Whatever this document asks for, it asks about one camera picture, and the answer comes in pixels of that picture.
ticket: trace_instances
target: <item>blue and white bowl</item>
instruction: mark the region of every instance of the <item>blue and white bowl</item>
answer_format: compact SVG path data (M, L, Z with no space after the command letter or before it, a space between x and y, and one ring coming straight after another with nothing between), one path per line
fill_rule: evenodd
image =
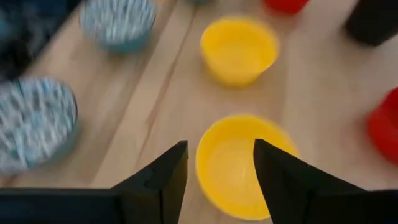
M77 104L66 84L26 78L0 85L0 175L65 155L77 136Z
M148 42L155 15L150 0L90 0L81 10L80 24L108 50L129 52Z

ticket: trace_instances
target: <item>plastic bowl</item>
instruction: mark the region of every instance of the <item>plastic bowl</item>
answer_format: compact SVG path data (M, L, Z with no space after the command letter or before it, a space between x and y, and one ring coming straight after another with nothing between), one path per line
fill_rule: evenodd
M244 220L269 217L254 168L255 139L297 155L276 124L249 115L217 121L203 135L196 154L197 177L205 195L223 212Z
M124 53L148 43L155 16L149 0L90 0L81 10L80 24L104 48Z
M0 86L0 175L60 159L77 137L77 104L66 84L27 78Z
M279 41L272 29L259 21L225 17L207 27L201 51L220 83L246 86L275 62Z
M368 134L378 151L398 165L398 88L368 118Z

